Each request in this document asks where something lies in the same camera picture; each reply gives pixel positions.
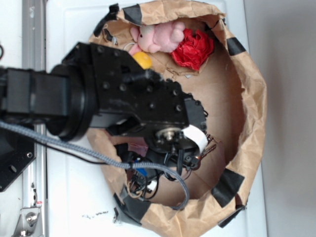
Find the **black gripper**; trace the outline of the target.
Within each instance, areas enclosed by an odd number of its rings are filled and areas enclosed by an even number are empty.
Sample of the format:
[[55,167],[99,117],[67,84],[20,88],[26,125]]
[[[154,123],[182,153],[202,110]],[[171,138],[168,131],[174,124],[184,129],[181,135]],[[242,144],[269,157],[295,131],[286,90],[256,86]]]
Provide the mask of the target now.
[[71,82],[70,117],[78,120],[76,136],[103,128],[112,136],[143,137],[158,153],[207,145],[206,113],[200,101],[178,82],[142,69],[117,48],[78,43],[63,59]]

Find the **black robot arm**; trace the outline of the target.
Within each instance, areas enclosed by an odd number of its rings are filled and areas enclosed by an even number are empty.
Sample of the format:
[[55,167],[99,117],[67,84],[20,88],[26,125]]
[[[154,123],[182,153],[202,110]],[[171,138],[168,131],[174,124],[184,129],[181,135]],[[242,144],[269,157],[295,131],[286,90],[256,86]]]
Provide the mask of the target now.
[[143,69],[126,51],[78,43],[50,73],[2,68],[0,118],[45,124],[63,141],[89,128],[142,137],[158,153],[199,156],[207,146],[206,114],[181,85]]

